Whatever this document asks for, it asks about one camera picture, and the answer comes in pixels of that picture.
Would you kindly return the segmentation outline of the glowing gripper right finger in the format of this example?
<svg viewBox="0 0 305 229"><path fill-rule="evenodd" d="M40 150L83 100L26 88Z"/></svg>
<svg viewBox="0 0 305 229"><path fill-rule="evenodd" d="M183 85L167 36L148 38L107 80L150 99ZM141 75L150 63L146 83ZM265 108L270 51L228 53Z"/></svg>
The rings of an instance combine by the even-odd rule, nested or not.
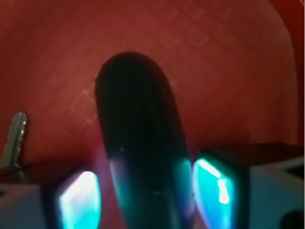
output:
<svg viewBox="0 0 305 229"><path fill-rule="evenodd" d="M193 188L206 227L304 228L304 151L287 143L201 149L193 165Z"/></svg>

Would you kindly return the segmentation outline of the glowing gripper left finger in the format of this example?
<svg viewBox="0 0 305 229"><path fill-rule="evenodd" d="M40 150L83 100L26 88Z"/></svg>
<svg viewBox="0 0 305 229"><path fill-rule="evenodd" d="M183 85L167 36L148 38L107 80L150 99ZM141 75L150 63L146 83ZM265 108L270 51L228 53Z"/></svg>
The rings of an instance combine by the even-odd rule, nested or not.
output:
<svg viewBox="0 0 305 229"><path fill-rule="evenodd" d="M97 229L98 176L79 164L40 164L0 170L2 229Z"/></svg>

